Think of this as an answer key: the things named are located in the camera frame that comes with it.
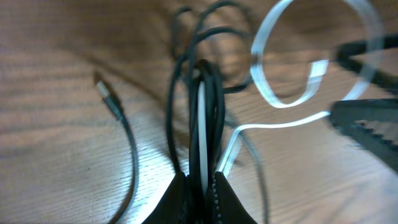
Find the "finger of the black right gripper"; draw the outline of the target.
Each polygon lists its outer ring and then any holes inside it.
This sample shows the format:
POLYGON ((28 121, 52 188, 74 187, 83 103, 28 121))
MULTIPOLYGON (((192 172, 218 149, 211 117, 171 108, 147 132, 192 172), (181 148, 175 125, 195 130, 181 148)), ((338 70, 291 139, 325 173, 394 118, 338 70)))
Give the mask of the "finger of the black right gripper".
POLYGON ((397 99, 337 101, 328 120, 342 135, 397 172, 397 99))

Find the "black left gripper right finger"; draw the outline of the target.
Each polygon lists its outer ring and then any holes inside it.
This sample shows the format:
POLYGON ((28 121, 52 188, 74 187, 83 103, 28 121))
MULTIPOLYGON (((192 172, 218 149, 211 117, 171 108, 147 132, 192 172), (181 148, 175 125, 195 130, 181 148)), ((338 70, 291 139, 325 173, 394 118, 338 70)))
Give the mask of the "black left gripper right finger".
POLYGON ((239 201, 222 172, 215 172, 209 193, 209 217, 211 224, 256 224, 239 201))

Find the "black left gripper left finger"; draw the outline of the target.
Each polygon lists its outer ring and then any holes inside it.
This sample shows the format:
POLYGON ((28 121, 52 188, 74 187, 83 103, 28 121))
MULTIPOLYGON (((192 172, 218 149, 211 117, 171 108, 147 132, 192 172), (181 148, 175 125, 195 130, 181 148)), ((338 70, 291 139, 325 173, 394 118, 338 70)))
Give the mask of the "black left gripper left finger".
POLYGON ((161 200, 142 224, 189 224, 192 219, 187 178, 178 172, 161 200))

